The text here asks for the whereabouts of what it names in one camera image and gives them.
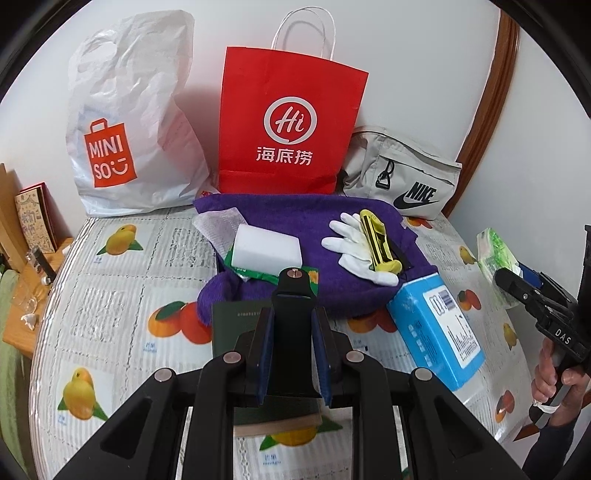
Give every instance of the dark green notebook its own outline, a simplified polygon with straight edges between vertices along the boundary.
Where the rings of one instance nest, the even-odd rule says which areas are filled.
[[[224,301],[213,306],[213,356],[234,349],[241,333],[256,328],[261,309],[271,300]],[[318,401],[313,398],[266,397],[259,408],[234,409],[237,436],[271,435],[322,423]]]

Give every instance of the white tape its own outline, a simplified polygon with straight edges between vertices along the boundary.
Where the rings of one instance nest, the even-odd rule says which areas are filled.
[[[558,410],[560,405],[557,405],[555,407],[550,407],[549,405],[544,405],[539,400],[534,400],[534,407],[538,407],[544,413],[549,413],[550,415],[552,415],[556,410]]]

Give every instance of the nike bag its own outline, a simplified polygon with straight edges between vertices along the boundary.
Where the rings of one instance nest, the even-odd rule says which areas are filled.
[[[139,14],[85,40],[70,60],[66,134],[90,216],[190,205],[209,172],[174,95],[187,81],[193,17]]]
[[[323,58],[228,47],[220,112],[223,193],[333,193],[368,74]]]
[[[343,169],[346,196],[383,200],[402,215],[434,220],[456,191],[462,164],[386,128],[359,127]]]

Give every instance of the melamine sponge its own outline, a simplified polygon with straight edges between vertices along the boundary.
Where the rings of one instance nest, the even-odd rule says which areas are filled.
[[[272,230],[240,225],[234,240],[232,266],[275,276],[286,268],[301,268],[300,240]]]

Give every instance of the blue box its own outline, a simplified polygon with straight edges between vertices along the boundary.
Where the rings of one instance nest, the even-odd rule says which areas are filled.
[[[484,351],[438,273],[405,283],[387,309],[417,366],[431,370],[450,390],[484,363]]]

